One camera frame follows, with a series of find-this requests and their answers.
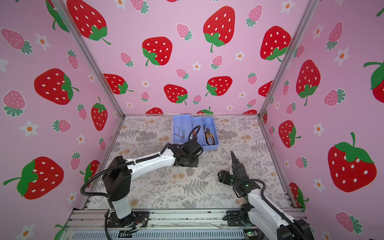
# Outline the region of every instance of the white flower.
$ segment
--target white flower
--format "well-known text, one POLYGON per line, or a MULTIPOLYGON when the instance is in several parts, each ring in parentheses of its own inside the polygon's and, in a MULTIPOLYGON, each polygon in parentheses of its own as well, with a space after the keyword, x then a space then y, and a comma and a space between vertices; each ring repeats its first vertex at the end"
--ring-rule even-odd
POLYGON ((288 168, 289 168, 289 163, 288 163, 288 160, 284 160, 284 166, 287 168, 287 170, 288 170, 288 168))
POLYGON ((288 0, 286 2, 283 2, 283 8, 281 9, 280 13, 286 12, 289 13, 291 7, 295 5, 295 3, 292 2, 292 0, 288 0))
POLYGON ((71 192, 69 198, 67 198, 67 201, 70 203, 70 205, 73 201, 76 201, 76 194, 77 192, 71 192))
POLYGON ((144 86, 145 88, 148 88, 148 86, 150 86, 150 84, 148 83, 148 81, 141 81, 141 85, 144 86))
POLYGON ((117 9, 124 9, 126 10, 127 8, 125 8, 125 3, 127 2, 127 0, 113 0, 115 3, 116 3, 116 8, 117 9))
POLYGON ((243 60, 243 57, 245 56, 245 53, 243 53, 243 50, 240 50, 239 53, 235 53, 235 56, 236 56, 235 60, 240 60, 240 61, 242 61, 242 60, 243 60))
POLYGON ((7 65, 9 62, 5 59, 0 59, 0 71, 7 72, 7 69, 5 68, 5 65, 7 65))
POLYGON ((244 98, 245 95, 246 95, 246 93, 244 93, 244 91, 243 91, 243 92, 239 93, 239 98, 244 98))
POLYGON ((314 185, 313 185, 313 187, 314 187, 314 188, 317 188, 317 190, 319 190, 319 192, 321 193, 321 190, 322 190, 322 189, 325 189, 324 185, 321 184, 321 179, 316 180, 316 178, 314 178, 313 180, 314 180, 314 185))
POLYGON ((92 73, 91 73, 90 75, 88 75, 88 77, 89 77, 89 81, 90 81, 91 83, 95 83, 95 77, 93 76, 92 73))
POLYGON ((321 31, 323 30, 323 26, 321 26, 320 25, 320 23, 319 23, 319 26, 317 26, 317 28, 315 29, 315 30, 313 30, 313 39, 315 39, 315 38, 319 38, 320 37, 320 33, 321 33, 321 31))
POLYGON ((39 127, 37 124, 32 124, 31 121, 26 122, 26 126, 21 126, 20 129, 25 131, 25 136, 28 137, 29 135, 37 135, 36 129, 39 127))
POLYGON ((85 143, 84 142, 84 139, 85 139, 85 136, 81 135, 81 133, 79 134, 79 136, 76 138, 76 140, 78 141, 78 144, 82 144, 82 143, 85 143))
POLYGON ((321 238, 324 240, 331 240, 331 237, 329 236, 329 232, 324 231, 323 229, 321 229, 321 238))
POLYGON ((51 45, 47 42, 47 37, 46 36, 40 36, 40 34, 36 33, 36 43, 40 44, 44 50, 47 49, 47 47, 51 47, 51 45))
POLYGON ((321 136, 321 132, 323 132, 325 130, 323 127, 321 127, 321 122, 317 125, 314 124, 313 127, 314 127, 313 134, 317 133, 317 135, 319 135, 319 137, 321 136))
POLYGON ((23 227, 23 232, 20 233, 19 235, 17 235, 16 239, 21 239, 21 240, 26 240, 27 237, 31 237, 33 236, 33 228, 35 227, 34 224, 32 224, 32 226, 28 227, 28 226, 24 226, 23 227))
POLYGON ((344 49, 344 51, 339 49, 339 51, 337 52, 338 56, 335 58, 334 62, 339 62, 339 66, 341 66, 344 60, 349 59, 348 51, 349 47, 344 49))
POLYGON ((200 71, 201 65, 198 62, 196 62, 195 64, 192 64, 192 67, 194 71, 195 70, 200 71))

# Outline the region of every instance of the black cable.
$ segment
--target black cable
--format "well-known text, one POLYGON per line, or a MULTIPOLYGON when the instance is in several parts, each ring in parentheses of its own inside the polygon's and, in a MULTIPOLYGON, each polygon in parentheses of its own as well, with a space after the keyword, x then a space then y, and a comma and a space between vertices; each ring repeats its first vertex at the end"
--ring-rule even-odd
POLYGON ((234 173, 236 174, 236 177, 239 178, 240 180, 243 180, 243 181, 247 181, 247 182, 259 182, 263 185, 262 187, 262 190, 261 190, 261 197, 262 199, 264 200, 264 202, 266 202, 266 204, 268 204, 268 206, 270 206, 275 212, 277 212, 282 219, 284 219, 286 222, 289 223, 289 225, 296 231, 296 233, 301 237, 302 240, 307 240, 307 238, 305 237, 305 235, 302 233, 302 231, 289 219, 287 218, 284 213, 280 212, 275 206, 273 206, 273 204, 271 204, 264 196, 264 190, 266 189, 266 185, 263 181, 259 180, 259 179, 243 179, 241 177, 239 177, 238 173, 237 173, 237 169, 236 169, 236 165, 235 165, 235 162, 234 162, 234 159, 236 159, 235 157, 235 154, 233 153, 233 151, 231 151, 231 156, 232 156, 232 165, 233 165, 233 168, 234 168, 234 173))

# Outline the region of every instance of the strawberry wallpaper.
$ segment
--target strawberry wallpaper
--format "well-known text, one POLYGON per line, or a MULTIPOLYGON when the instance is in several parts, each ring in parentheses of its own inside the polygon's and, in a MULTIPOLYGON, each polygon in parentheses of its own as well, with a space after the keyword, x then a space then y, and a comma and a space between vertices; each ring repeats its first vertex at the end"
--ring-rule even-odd
POLYGON ((318 240, 382 239, 383 7, 321 1, 263 117, 318 240))
POLYGON ((2 239, 55 239, 119 118, 51 2, 0 8, 2 239))
POLYGON ((126 114, 257 113, 306 4, 66 1, 126 114))

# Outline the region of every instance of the pink strawberry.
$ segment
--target pink strawberry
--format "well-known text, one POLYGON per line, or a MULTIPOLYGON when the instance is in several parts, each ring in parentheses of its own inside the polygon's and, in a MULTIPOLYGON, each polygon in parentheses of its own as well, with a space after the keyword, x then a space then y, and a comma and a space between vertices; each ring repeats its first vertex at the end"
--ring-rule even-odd
POLYGON ((149 94, 147 92, 143 92, 141 94, 141 100, 147 102, 149 100, 149 94))
POLYGON ((337 103, 343 102, 346 95, 343 89, 338 89, 337 91, 333 89, 325 96, 324 104, 333 107, 337 103))
POLYGON ((79 105, 77 105, 77 111, 79 111, 78 114, 82 120, 87 119, 87 109, 84 108, 84 105, 79 103, 79 105))
POLYGON ((212 59, 212 64, 211 64, 211 68, 213 70, 216 70, 219 68, 219 66, 223 63, 223 56, 221 55, 218 55, 216 57, 214 57, 214 59, 212 59))
POLYGON ((337 222, 349 232, 355 231, 357 234, 362 232, 362 225, 354 216, 348 215, 345 212, 338 212, 335 214, 337 222))
POLYGON ((247 81, 249 84, 254 85, 257 81, 256 73, 250 73, 247 81))
POLYGON ((283 87, 283 95, 287 95, 288 93, 288 89, 289 89, 289 81, 288 80, 285 80, 284 82, 284 87, 283 87))
POLYGON ((262 11, 263 11, 263 6, 262 5, 257 5, 254 7, 252 10, 249 11, 248 17, 247 18, 247 25, 249 28, 253 27, 256 25, 256 22, 261 18, 262 16, 262 11))
POLYGON ((200 95, 196 95, 193 98, 193 104, 198 105, 200 102, 201 102, 201 96, 200 95))
POLYGON ((79 66, 79 61, 76 58, 76 54, 74 53, 74 51, 72 51, 72 49, 69 49, 68 55, 68 62, 73 67, 73 69, 77 69, 77 67, 79 66))
POLYGON ((296 158, 295 163, 296 163, 296 166, 298 166, 300 169, 307 168, 308 166, 308 162, 307 162, 307 159, 305 159, 305 157, 296 158))
POLYGON ((332 31, 329 33, 327 49, 331 51, 336 45, 337 41, 341 38, 341 34, 343 33, 343 23, 338 22, 333 27, 332 31))
POLYGON ((298 48, 296 48, 295 52, 293 53, 294 58, 299 58, 304 53, 304 46, 300 45, 298 48))
POLYGON ((3 109, 11 117, 19 117, 24 113, 25 101, 22 94, 17 90, 10 90, 4 97, 3 103, 6 105, 3 109))
POLYGON ((256 104, 256 101, 257 100, 255 98, 252 99, 251 101, 249 101, 248 104, 247 104, 247 108, 253 107, 256 104))
POLYGON ((52 127, 56 132, 66 132, 71 129, 71 124, 67 120, 62 119, 54 121, 52 127))
POLYGON ((105 150, 105 141, 103 138, 99 139, 99 144, 100 144, 100 149, 104 151, 105 150))
POLYGON ((184 80, 189 78, 187 71, 185 71, 184 69, 178 68, 176 69, 176 73, 179 78, 182 78, 184 80))
POLYGON ((132 6, 136 9, 136 11, 140 11, 142 14, 147 14, 149 12, 149 6, 147 2, 143 0, 131 0, 132 6))
POLYGON ((189 41, 192 39, 192 32, 189 30, 189 28, 184 24, 178 24, 176 26, 177 34, 179 37, 184 38, 184 40, 189 41))
POLYGON ((296 103, 290 103, 286 109, 288 114, 292 114, 296 110, 296 103))
POLYGON ((270 128, 269 128, 269 134, 270 135, 273 135, 275 133, 275 127, 274 126, 271 126, 270 128))
POLYGON ((1 35, 3 35, 3 38, 12 48, 20 50, 22 53, 28 55, 33 53, 32 46, 28 41, 24 41, 24 38, 20 33, 7 28, 2 28, 1 35))
POLYGON ((71 168, 73 171, 75 171, 78 166, 80 165, 80 153, 75 152, 71 159, 71 168))
POLYGON ((132 58, 128 54, 126 54, 125 52, 120 53, 120 59, 122 62, 125 63, 126 66, 133 67, 132 58))

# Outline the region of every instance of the table surface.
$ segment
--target table surface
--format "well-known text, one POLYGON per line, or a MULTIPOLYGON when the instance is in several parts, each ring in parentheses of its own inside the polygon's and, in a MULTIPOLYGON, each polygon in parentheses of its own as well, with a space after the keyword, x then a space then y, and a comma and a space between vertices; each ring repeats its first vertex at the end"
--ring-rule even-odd
MULTIPOLYGON (((203 152, 198 167, 163 167, 134 179, 128 194, 133 209, 239 208, 245 200, 238 199, 232 187, 220 183, 217 177, 221 170, 229 171, 231 150, 250 178, 266 183, 265 193, 273 202, 281 208, 289 207, 257 117, 214 119, 220 140, 218 149, 203 152)), ((171 139, 172 116, 128 116, 105 168, 119 155, 128 159, 158 152, 171 139)), ((101 179, 95 191, 106 192, 101 179)), ((88 209, 107 208, 106 198, 89 198, 88 209)))

